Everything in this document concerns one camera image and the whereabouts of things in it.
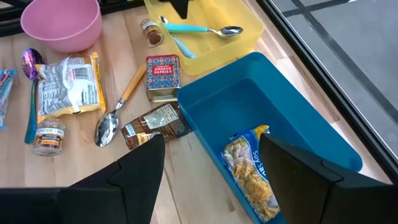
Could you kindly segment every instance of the yellow plastic bin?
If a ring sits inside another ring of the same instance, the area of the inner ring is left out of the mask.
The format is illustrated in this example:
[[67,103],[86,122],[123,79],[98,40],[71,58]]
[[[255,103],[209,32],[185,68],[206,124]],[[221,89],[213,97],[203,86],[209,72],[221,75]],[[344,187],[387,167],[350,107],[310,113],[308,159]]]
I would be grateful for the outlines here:
[[[181,19],[169,2],[144,2],[150,18],[158,23],[165,34],[165,42],[170,43],[173,53],[178,54],[181,67],[188,75],[198,75],[248,54],[264,30],[264,24],[241,0],[189,1],[187,19]],[[240,26],[244,31],[232,39],[222,39],[214,33],[173,34],[197,56],[187,58],[178,49],[159,16],[166,17],[173,24],[206,26],[215,30],[226,26]]]

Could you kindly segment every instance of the smoked paprika tin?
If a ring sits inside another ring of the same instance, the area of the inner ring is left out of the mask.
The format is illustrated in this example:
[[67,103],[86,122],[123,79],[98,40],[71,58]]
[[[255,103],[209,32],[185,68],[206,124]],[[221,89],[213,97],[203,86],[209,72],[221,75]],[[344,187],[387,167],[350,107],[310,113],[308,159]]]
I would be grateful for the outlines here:
[[177,100],[181,88],[180,59],[177,55],[147,57],[147,96],[153,103]]

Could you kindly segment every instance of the yellow package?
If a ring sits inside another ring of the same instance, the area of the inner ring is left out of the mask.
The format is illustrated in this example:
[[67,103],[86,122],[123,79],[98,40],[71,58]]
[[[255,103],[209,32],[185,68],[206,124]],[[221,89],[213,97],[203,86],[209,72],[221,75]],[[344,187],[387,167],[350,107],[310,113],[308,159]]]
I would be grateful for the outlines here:
[[99,62],[94,52],[87,57],[68,57],[53,65],[35,65],[41,77],[37,121],[98,109],[104,113]]

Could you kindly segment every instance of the pink bowl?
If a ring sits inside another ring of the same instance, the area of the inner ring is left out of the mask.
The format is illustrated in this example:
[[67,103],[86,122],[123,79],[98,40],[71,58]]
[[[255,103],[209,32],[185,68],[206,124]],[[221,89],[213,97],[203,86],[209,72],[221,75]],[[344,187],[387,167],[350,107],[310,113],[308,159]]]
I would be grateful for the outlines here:
[[34,0],[22,13],[21,27],[54,50],[78,52],[100,36],[100,5],[97,0]]

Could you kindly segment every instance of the purple spoon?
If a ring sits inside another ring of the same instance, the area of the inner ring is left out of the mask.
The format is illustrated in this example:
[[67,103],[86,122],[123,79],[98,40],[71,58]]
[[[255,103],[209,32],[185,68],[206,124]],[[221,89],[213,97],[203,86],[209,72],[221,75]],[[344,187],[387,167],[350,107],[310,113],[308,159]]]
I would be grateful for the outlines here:
[[22,54],[22,69],[30,80],[33,81],[32,91],[30,93],[30,113],[29,122],[27,124],[25,143],[32,144],[36,135],[36,85],[39,80],[39,73],[35,68],[35,64],[43,64],[44,60],[41,54],[35,49],[26,49]]

